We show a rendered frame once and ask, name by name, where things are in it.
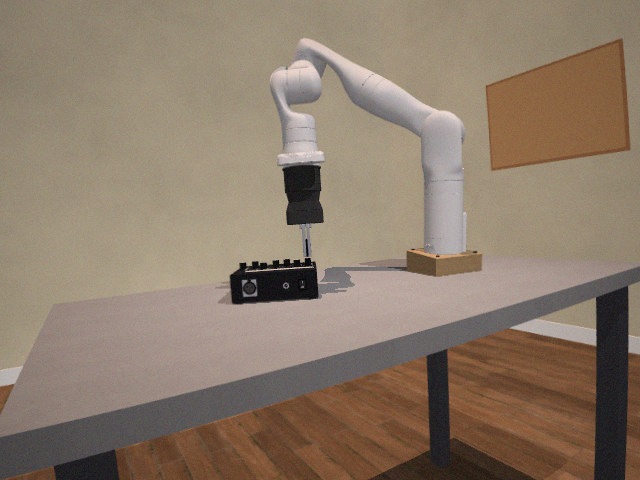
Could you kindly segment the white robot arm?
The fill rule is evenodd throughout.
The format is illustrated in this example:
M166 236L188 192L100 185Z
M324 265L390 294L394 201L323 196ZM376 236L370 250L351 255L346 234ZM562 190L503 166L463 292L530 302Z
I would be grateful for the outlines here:
M317 143L314 117L293 112L290 105L319 99L322 92L320 78L326 65L338 75L355 105L421 138L424 252L438 255L466 252L467 213L463 212L462 165L465 128L454 114L421 103L384 77L304 38L299 41L288 70L275 72L270 81L280 116L283 145L293 141ZM291 70L299 68L302 70Z

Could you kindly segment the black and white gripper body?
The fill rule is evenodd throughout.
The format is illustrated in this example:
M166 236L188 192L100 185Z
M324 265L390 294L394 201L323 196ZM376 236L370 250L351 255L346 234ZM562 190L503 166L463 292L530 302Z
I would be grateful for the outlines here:
M316 152L311 152L316 151ZM298 153L303 152L303 153ZM291 153L291 154L285 154ZM277 166L283 166L285 193L288 198L287 225L323 223L320 163L324 153L314 141L293 141L283 145Z

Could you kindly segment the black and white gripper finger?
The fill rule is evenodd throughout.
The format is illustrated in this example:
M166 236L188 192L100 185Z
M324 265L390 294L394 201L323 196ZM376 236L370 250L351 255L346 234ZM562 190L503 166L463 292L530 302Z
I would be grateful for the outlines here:
M311 254L312 253L312 251L311 251L311 241L310 241L310 229L309 229L311 227L312 227L311 224L306 224L306 229L307 229L307 239L306 239L306 241L307 241L307 255L308 255L308 257L312 256L312 254Z
M303 240L303 256L308 257L307 255L307 241L305 237L305 224L299 224L299 228L302 229L302 240Z

